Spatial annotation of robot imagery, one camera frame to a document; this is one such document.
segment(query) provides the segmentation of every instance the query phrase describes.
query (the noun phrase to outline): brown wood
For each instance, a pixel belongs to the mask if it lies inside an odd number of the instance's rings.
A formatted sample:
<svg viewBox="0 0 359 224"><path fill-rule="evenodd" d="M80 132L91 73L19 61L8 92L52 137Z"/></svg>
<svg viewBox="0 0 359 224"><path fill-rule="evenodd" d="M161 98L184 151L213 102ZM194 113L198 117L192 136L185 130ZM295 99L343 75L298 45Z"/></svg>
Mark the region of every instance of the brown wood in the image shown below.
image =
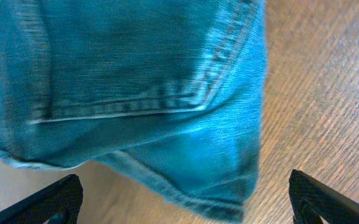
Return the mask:
<svg viewBox="0 0 359 224"><path fill-rule="evenodd" d="M261 175L245 223L291 223L292 169L359 203L359 1L268 0L266 23ZM107 167L75 172L85 189L79 223L211 223ZM0 163L0 210L65 174Z"/></svg>

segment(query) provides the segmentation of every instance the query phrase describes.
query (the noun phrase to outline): jeans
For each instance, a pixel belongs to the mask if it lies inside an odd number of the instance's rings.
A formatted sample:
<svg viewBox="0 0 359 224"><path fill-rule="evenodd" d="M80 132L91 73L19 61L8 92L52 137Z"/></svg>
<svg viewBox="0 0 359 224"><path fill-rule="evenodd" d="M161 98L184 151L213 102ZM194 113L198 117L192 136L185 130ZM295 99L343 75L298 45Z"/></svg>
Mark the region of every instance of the jeans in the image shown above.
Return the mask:
<svg viewBox="0 0 359 224"><path fill-rule="evenodd" d="M99 161L241 222L266 64L262 0L0 1L0 158Z"/></svg>

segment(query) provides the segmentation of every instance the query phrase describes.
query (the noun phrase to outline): folded denim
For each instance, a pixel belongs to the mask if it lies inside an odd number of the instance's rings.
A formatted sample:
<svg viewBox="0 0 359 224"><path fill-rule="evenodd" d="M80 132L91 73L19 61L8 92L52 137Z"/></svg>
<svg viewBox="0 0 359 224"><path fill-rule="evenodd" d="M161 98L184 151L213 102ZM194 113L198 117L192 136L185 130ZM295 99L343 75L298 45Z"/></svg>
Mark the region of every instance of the folded denim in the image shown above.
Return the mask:
<svg viewBox="0 0 359 224"><path fill-rule="evenodd" d="M99 161L241 222L265 73L262 0L0 1L0 158Z"/></svg>

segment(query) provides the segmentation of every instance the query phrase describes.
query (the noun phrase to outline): blue denim garment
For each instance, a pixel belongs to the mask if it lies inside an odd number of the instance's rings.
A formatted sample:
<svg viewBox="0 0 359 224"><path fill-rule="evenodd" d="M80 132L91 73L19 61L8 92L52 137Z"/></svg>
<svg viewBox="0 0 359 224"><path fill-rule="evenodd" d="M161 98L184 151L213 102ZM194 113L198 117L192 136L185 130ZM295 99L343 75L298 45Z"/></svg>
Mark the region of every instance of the blue denim garment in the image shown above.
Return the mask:
<svg viewBox="0 0 359 224"><path fill-rule="evenodd" d="M0 1L0 158L93 159L241 222L265 72L264 1Z"/></svg>

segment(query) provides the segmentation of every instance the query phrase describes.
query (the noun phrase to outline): blue cloth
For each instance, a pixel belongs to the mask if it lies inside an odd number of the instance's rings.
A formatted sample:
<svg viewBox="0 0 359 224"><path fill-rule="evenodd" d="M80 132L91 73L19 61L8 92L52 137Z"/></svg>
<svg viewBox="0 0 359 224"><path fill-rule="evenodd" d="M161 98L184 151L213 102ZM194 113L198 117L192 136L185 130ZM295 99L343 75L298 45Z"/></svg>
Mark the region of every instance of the blue cloth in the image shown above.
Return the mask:
<svg viewBox="0 0 359 224"><path fill-rule="evenodd" d="M241 222L265 73L264 1L0 1L0 158L96 160Z"/></svg>

